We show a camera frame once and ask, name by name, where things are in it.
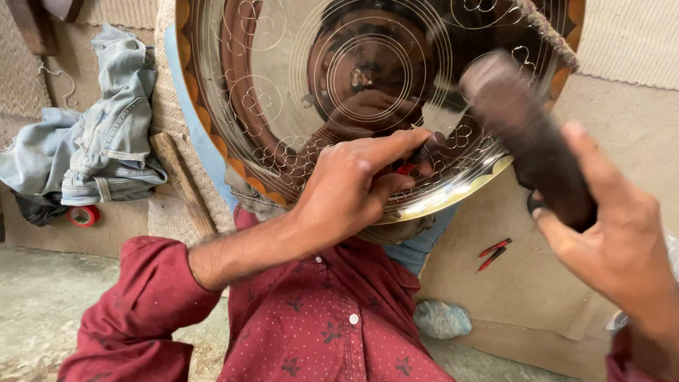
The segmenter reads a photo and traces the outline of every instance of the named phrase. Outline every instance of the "shirt sleeve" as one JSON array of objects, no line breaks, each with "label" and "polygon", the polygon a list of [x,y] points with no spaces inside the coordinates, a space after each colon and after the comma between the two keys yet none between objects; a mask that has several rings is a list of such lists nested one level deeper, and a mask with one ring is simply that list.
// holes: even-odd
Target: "shirt sleeve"
[{"label": "shirt sleeve", "polygon": [[632,363],[631,333],[627,326],[613,339],[613,346],[606,358],[606,368],[608,382],[659,382]]},{"label": "shirt sleeve", "polygon": [[196,282],[183,243],[128,240],[120,278],[83,314],[58,382],[186,381],[193,346],[173,342],[172,333],[205,319],[220,295]]}]

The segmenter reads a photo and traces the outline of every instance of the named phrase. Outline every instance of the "red shirt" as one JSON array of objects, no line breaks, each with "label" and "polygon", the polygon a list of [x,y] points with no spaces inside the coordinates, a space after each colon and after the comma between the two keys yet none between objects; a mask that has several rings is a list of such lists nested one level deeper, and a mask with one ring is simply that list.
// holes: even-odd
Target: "red shirt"
[{"label": "red shirt", "polygon": [[[238,229],[257,223],[239,209],[234,218]],[[418,337],[419,289],[381,246],[356,238],[242,280],[230,287],[230,342],[217,380],[454,381]],[[173,342],[172,332],[202,321],[219,297],[194,280],[186,245],[127,241],[120,279],[84,313],[58,381],[186,381],[193,347]],[[609,358],[609,381],[639,377],[627,359]]]}]

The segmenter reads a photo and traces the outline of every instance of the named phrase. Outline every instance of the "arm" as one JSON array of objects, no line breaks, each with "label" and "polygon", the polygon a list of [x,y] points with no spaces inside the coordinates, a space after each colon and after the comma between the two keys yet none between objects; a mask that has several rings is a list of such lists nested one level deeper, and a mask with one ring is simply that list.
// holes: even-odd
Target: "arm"
[{"label": "arm", "polygon": [[190,251],[138,237],[120,254],[120,279],[83,315],[77,351],[59,381],[186,381],[193,347],[172,333],[201,322],[221,290],[247,275],[304,258],[377,221],[389,196],[414,179],[379,170],[407,158],[424,129],[359,139],[323,150],[294,210]]},{"label": "arm", "polygon": [[657,201],[626,179],[576,123],[562,132],[599,205],[583,234],[546,209],[533,217],[557,257],[618,305],[631,323],[614,342],[609,380],[679,381],[679,288],[663,241]]},{"label": "arm", "polygon": [[186,245],[159,237],[123,244],[120,278],[81,320],[77,351],[58,380],[186,381],[193,346],[172,342],[219,301],[191,276]]},{"label": "arm", "polygon": [[418,128],[325,148],[292,211],[192,249],[194,277],[207,290],[222,290],[355,235],[381,218],[391,194],[415,184],[406,175],[383,175],[374,182],[373,175],[407,158],[430,134]]}]

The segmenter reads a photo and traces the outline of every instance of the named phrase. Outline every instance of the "red tape roll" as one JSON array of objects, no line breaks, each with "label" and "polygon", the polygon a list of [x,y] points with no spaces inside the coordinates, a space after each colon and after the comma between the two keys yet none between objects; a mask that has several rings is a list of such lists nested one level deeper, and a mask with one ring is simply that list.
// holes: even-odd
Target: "red tape roll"
[{"label": "red tape roll", "polygon": [[83,207],[71,207],[68,212],[69,220],[74,226],[91,227],[94,223],[99,221],[101,214],[99,209],[94,205],[86,205]]}]

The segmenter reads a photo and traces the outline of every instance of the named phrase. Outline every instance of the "woven mat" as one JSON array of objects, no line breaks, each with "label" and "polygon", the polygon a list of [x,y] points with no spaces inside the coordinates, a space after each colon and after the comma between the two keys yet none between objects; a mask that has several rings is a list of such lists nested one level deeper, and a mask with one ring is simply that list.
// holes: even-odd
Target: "woven mat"
[{"label": "woven mat", "polygon": [[0,113],[41,119],[40,110],[52,106],[38,67],[7,3],[0,1]]},{"label": "woven mat", "polygon": [[587,0],[580,73],[679,90],[679,1]]},{"label": "woven mat", "polygon": [[158,3],[158,0],[85,0],[75,22],[154,29]]},{"label": "woven mat", "polygon": [[[155,62],[158,66],[158,77],[151,99],[153,110],[151,134],[164,131],[175,138],[175,143],[210,211],[217,230],[231,232],[236,229],[232,215],[196,155],[190,141],[189,129],[177,101],[175,87],[172,84],[170,67],[165,55],[164,33],[165,29],[175,22],[175,0],[160,0],[158,5],[158,18],[155,25]],[[149,235],[169,237],[189,245],[201,239],[171,184],[156,187],[156,195],[149,199]]]}]

